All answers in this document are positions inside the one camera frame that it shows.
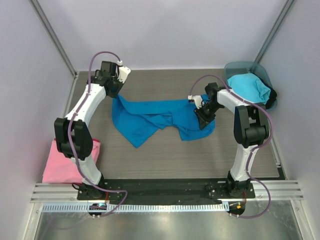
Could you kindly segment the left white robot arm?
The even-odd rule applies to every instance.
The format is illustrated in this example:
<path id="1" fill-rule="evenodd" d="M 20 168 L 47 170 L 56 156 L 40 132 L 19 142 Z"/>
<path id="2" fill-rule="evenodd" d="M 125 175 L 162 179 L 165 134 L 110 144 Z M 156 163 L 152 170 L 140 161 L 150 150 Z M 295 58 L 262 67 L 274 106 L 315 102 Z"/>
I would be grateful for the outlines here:
<path id="1" fill-rule="evenodd" d="M 78 198 L 100 200 L 106 195 L 105 179 L 94 161 L 93 138 L 88 124 L 99 104 L 106 98 L 116 98 L 131 69 L 122 62 L 102 61 L 100 69 L 90 74 L 85 90 L 64 117 L 54 122 L 57 151 L 70 159 L 81 176 L 77 185 Z"/>

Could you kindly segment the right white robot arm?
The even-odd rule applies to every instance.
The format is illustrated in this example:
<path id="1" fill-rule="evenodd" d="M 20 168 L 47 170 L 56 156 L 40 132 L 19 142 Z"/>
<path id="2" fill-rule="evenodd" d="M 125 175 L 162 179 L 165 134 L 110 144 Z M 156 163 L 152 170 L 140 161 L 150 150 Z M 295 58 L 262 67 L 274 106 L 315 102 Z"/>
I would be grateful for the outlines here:
<path id="1" fill-rule="evenodd" d="M 258 149 L 270 137 L 269 120 L 263 103 L 251 103 L 229 88 L 209 83 L 205 87 L 208 100 L 199 95 L 189 95 L 194 103 L 194 113 L 203 130 L 216 117 L 219 109 L 226 108 L 234 115 L 233 136 L 237 143 L 234 163 L 228 172 L 223 194 L 240 198 L 250 189 L 251 168 Z"/>

